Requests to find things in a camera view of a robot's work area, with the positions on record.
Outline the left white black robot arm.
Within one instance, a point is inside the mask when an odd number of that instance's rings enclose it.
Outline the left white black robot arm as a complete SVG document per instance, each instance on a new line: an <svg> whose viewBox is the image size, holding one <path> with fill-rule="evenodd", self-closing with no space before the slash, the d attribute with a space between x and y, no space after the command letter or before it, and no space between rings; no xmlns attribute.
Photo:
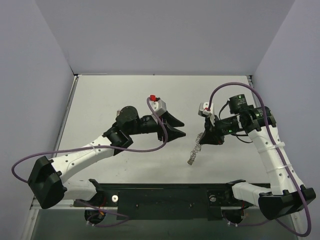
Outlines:
<svg viewBox="0 0 320 240"><path fill-rule="evenodd" d="M62 200L84 200L92 206L103 200L103 191L94 179L71 180L76 173L100 160L113 157L133 144L132 135L156 133L163 143L186 136L179 130L184 123L154 102L153 113L140 117L133 106L118 113L110 129L81 150L52 159L42 156L35 161L27 184L42 209L49 209Z"/></svg>

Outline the white disc wire keyring holder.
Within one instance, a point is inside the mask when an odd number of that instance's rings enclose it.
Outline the white disc wire keyring holder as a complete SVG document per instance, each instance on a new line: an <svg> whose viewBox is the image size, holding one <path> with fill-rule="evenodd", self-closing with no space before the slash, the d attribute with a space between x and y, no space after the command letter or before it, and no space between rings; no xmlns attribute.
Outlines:
<svg viewBox="0 0 320 240"><path fill-rule="evenodd" d="M189 157L189 160L187 161L187 164L190 166L193 165L193 163L197 157L197 153L199 153L202 149L202 146L200 145L200 140L201 140L202 136L203 136L203 132L200 132L195 139L195 146L192 149L192 151L190 152L190 157Z"/></svg>

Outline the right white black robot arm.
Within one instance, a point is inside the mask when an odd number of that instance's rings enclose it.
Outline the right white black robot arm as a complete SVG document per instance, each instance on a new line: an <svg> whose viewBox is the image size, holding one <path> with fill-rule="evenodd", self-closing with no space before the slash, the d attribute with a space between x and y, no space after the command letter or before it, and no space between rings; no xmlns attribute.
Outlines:
<svg viewBox="0 0 320 240"><path fill-rule="evenodd" d="M225 136L245 132L261 158L270 187L237 180L223 192L224 201L230 205L239 200L248 202L259 207L268 220L303 210L303 201L311 203L316 193L313 188L305 187L294 171L270 109L249 105L244 94L229 98L228 106L232 116L219 119L212 104L203 102L199 105L198 114L205 118L199 144L222 145Z"/></svg>

